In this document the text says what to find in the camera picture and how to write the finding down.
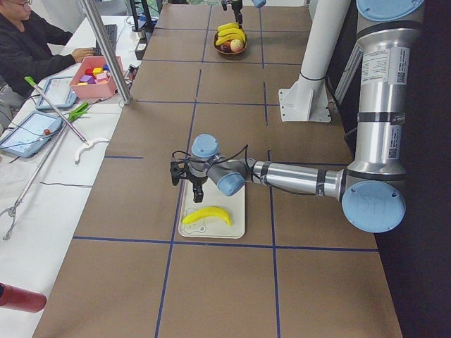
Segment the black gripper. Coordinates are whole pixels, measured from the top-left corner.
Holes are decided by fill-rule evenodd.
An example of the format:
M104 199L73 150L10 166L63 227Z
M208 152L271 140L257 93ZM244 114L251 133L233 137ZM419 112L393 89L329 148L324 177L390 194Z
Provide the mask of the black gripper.
M242 0L221 0L221 6L224 11L228 9L228 6L232 8L233 11L236 12L236 21L239 28L242 28L243 18L242 18Z
M191 165L186 165L186 178L192 183L193 188L193 201L195 203L203 202L204 192L202 189L203 184L208 180L208 177L202 170L198 171Z

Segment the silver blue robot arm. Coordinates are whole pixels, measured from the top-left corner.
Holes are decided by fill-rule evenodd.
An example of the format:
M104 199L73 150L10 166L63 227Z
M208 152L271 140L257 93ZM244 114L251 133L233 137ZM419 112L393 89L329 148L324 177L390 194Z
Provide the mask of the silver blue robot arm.
M343 97L361 70L357 143L354 160L343 170L305 168L250 158L226 158L210 134L197 136L172 181L189 180L194 201L211 180L226 196L246 182L291 194L315 194L337 199L348 221L372 233L396 228L406 204L401 193L405 171L399 162L409 55L421 33L424 1L358 1L356 44L335 95Z
M261 8L266 5L266 0L252 0L255 8ZM224 11L231 7L235 16L235 22L238 24L239 28L242 28L243 18L241 10L243 8L242 0L221 0L221 6Z

